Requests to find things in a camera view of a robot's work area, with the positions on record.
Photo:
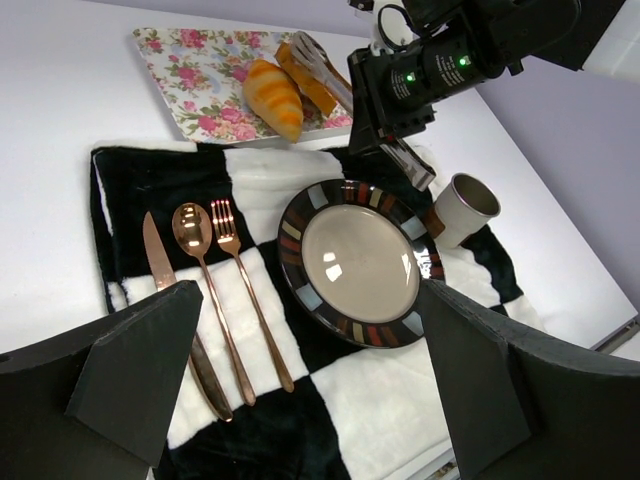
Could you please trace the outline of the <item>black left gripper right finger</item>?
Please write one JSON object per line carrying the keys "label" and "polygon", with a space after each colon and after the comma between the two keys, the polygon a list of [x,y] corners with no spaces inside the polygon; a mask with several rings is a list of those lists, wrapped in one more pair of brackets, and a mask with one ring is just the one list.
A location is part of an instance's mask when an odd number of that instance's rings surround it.
{"label": "black left gripper right finger", "polygon": [[552,337],[438,280],[419,298],[461,478],[638,478],[638,362]]}

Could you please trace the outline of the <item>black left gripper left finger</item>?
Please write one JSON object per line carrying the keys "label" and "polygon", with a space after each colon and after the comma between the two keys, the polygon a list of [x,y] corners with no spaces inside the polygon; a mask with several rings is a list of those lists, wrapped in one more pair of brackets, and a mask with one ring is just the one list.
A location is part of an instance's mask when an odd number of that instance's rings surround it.
{"label": "black left gripper left finger", "polygon": [[180,281],[130,307],[1,356],[4,479],[143,479],[159,464],[187,364]]}

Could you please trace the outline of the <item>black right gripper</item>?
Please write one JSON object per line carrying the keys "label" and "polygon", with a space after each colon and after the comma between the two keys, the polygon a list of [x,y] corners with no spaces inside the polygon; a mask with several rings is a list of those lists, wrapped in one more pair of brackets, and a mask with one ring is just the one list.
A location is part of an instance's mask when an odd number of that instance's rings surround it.
{"label": "black right gripper", "polygon": [[433,105],[493,77],[493,66],[467,37],[412,42],[401,52],[348,57],[353,92],[349,152],[365,154],[420,133],[435,120]]}

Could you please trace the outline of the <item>yellow bread slice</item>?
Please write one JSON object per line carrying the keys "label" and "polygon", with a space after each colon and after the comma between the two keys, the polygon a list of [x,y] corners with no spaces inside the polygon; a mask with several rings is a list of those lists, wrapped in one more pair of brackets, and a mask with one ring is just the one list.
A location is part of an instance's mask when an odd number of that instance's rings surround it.
{"label": "yellow bread slice", "polygon": [[316,80],[306,67],[300,65],[294,58],[288,42],[282,42],[275,54],[279,66],[297,84],[300,91],[328,117],[337,106],[337,101],[329,90]]}

